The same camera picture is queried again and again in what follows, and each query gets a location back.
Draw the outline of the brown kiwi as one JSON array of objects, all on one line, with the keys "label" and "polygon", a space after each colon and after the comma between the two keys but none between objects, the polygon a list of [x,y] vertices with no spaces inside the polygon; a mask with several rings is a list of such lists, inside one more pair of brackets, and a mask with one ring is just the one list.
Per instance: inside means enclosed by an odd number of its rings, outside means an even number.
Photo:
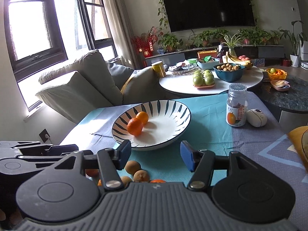
[{"label": "brown kiwi", "polygon": [[133,176],[134,182],[150,182],[150,176],[147,171],[138,170]]},{"label": "brown kiwi", "polygon": [[133,181],[133,180],[132,180],[130,177],[128,177],[128,176],[121,176],[120,179],[121,179],[121,181],[122,181],[124,187],[127,187],[128,184],[129,184],[130,182]]},{"label": "brown kiwi", "polygon": [[128,174],[134,176],[137,171],[141,170],[141,164],[137,161],[128,161],[124,169]]}]

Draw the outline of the large orange mandarin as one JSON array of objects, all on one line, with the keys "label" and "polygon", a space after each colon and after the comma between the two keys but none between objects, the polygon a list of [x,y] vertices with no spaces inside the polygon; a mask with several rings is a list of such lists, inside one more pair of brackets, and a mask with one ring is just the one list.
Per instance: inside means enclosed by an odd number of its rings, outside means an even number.
[{"label": "large orange mandarin", "polygon": [[150,183],[161,184],[161,183],[166,183],[166,181],[162,179],[154,179],[154,180],[151,180]]}]

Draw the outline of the small orange mandarin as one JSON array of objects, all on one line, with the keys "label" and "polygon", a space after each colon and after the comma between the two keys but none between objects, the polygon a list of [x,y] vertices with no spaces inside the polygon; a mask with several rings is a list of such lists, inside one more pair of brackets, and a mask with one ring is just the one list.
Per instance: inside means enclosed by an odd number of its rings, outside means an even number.
[{"label": "small orange mandarin", "polygon": [[149,120],[149,116],[146,112],[139,112],[136,115],[136,118],[139,119],[144,126],[148,123]]}]

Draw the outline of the blue striped white bowl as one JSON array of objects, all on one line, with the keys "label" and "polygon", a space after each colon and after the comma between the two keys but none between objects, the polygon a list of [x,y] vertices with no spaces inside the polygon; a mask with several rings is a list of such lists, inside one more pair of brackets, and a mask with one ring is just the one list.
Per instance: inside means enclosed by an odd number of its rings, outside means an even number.
[{"label": "blue striped white bowl", "polygon": [[[148,115],[148,122],[137,137],[127,131],[129,121],[140,112]],[[131,142],[136,151],[150,151],[168,146],[177,140],[188,128],[191,111],[182,102],[157,100],[133,106],[121,114],[113,123],[112,137],[121,144]]]}]

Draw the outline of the tray of green apples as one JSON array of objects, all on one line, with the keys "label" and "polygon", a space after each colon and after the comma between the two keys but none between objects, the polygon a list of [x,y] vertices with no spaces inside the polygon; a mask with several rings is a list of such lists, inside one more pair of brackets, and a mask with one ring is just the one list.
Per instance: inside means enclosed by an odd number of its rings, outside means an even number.
[{"label": "tray of green apples", "polygon": [[193,74],[193,85],[197,88],[213,87],[215,78],[211,70],[197,70]]}]

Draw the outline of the white oval gadget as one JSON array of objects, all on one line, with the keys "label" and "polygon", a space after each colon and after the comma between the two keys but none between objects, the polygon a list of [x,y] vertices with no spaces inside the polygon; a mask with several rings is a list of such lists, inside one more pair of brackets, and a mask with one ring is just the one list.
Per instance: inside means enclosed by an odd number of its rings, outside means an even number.
[{"label": "white oval gadget", "polygon": [[259,109],[248,110],[246,119],[250,125],[256,128],[263,127],[267,123],[267,116]]}]

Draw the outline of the glass plate with snacks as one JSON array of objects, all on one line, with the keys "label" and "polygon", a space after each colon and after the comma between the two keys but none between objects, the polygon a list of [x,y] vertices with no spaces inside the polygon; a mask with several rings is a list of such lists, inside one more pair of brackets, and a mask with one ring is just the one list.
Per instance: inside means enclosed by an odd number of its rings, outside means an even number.
[{"label": "glass plate with snacks", "polygon": [[184,74],[193,71],[195,67],[195,64],[190,64],[189,62],[178,62],[174,66],[169,66],[168,71],[173,74]]}]

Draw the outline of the blue bowl of nuts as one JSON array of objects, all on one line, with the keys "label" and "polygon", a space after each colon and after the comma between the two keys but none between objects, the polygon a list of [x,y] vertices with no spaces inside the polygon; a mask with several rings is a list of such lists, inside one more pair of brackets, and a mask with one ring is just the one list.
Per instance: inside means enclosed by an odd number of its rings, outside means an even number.
[{"label": "blue bowl of nuts", "polygon": [[239,64],[226,63],[223,65],[215,65],[213,69],[219,79],[226,82],[235,82],[241,79],[245,67]]}]

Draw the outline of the yellow tin can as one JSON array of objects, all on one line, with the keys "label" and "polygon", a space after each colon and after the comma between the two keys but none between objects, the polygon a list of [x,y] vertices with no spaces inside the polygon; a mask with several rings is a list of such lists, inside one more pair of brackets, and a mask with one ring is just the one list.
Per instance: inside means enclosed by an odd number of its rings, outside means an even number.
[{"label": "yellow tin can", "polygon": [[152,66],[154,72],[156,73],[157,77],[163,78],[163,77],[166,76],[166,71],[164,69],[162,61],[152,63],[151,66]]}]

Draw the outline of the light blue snack tray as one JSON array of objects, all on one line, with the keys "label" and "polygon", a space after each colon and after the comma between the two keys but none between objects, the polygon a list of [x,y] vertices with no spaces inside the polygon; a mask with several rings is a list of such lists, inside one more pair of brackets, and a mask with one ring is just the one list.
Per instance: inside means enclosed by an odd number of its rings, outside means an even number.
[{"label": "light blue snack tray", "polygon": [[216,59],[214,57],[210,56],[210,59],[206,62],[205,61],[206,58],[204,59],[198,59],[197,60],[197,65],[199,68],[203,69],[203,70],[207,70],[207,69],[213,69],[214,66],[219,65],[220,64],[220,60]]}]

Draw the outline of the potted green plant left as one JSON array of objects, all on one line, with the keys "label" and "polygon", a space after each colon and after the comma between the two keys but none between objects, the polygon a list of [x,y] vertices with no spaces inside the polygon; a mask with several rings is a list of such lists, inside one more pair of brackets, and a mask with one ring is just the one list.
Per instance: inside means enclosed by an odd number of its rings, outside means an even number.
[{"label": "potted green plant left", "polygon": [[183,40],[178,39],[176,35],[165,33],[161,35],[158,44],[161,45],[168,53],[172,53],[177,50],[177,47],[183,45]]}]

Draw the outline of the beige curtain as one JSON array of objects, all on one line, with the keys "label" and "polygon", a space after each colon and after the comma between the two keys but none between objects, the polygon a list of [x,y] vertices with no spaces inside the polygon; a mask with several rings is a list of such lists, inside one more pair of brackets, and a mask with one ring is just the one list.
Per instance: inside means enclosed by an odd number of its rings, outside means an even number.
[{"label": "beige curtain", "polygon": [[117,55],[123,65],[142,69],[142,60],[133,45],[133,30],[124,0],[103,0]]}]

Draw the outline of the red flower decoration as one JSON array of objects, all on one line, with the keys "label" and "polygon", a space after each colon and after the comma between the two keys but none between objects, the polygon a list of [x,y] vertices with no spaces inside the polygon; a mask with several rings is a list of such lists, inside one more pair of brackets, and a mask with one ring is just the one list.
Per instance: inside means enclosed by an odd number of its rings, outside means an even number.
[{"label": "red flower decoration", "polygon": [[158,38],[161,35],[161,30],[157,27],[151,27],[147,33],[133,36],[131,41],[135,50],[138,53],[142,53],[143,56],[151,57],[154,52],[154,44],[158,42]]}]

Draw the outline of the spider plant in vase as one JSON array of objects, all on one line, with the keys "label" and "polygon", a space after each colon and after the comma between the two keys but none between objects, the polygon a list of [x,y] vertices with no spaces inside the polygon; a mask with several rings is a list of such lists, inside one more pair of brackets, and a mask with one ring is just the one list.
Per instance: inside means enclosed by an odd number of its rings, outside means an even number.
[{"label": "spider plant in vase", "polygon": [[232,56],[236,56],[235,47],[241,45],[242,43],[241,35],[238,33],[234,35],[224,34],[223,39],[224,39],[224,44],[226,44],[229,49],[229,54]]}]

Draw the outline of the black wall television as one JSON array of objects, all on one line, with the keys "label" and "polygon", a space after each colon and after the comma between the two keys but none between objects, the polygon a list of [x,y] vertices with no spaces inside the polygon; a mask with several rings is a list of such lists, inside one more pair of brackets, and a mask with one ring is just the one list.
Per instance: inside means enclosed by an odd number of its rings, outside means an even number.
[{"label": "black wall television", "polygon": [[163,0],[172,32],[255,26],[251,0]]}]

